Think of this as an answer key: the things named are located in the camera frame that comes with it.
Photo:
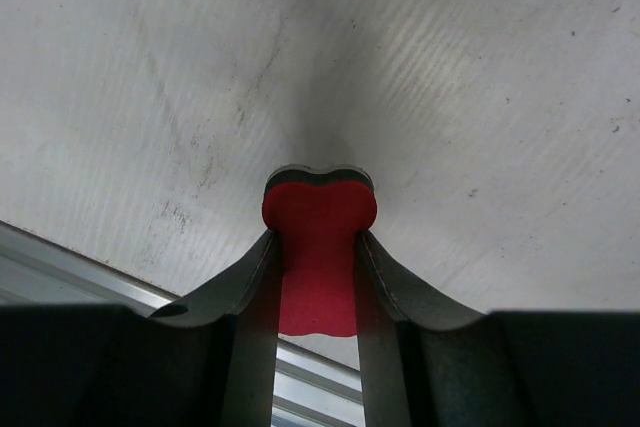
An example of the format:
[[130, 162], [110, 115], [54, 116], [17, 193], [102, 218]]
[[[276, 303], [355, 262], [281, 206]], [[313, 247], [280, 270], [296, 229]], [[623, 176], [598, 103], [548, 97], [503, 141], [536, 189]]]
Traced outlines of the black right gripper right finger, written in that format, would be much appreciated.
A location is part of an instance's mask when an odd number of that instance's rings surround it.
[[635, 312], [477, 312], [399, 264], [370, 233], [355, 247], [370, 426], [635, 426]]

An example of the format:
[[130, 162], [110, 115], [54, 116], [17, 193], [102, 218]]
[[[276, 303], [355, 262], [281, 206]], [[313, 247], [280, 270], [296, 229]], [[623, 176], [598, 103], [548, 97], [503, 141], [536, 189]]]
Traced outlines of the red bone-shaped eraser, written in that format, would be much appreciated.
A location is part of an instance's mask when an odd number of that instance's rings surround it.
[[288, 165], [271, 174], [262, 218], [282, 249], [281, 334], [356, 335], [355, 244], [377, 211], [373, 182], [359, 168]]

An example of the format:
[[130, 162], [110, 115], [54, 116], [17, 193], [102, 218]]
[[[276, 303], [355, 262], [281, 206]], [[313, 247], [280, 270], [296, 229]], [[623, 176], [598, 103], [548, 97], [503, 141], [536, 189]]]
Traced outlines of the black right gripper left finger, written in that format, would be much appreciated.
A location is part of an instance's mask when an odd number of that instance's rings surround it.
[[267, 426], [279, 316], [272, 232], [149, 316], [116, 304], [6, 306], [1, 422]]

